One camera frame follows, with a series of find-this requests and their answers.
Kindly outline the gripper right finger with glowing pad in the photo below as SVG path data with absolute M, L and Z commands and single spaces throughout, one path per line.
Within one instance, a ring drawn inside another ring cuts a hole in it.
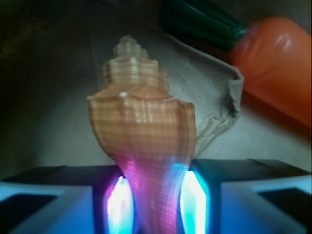
M 278 160 L 195 159 L 179 202 L 181 234 L 309 234 L 312 175 Z

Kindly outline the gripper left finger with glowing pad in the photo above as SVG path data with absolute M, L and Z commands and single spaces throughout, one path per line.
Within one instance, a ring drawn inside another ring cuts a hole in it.
M 131 234 L 134 202 L 117 166 L 36 167 L 0 183 L 3 234 Z

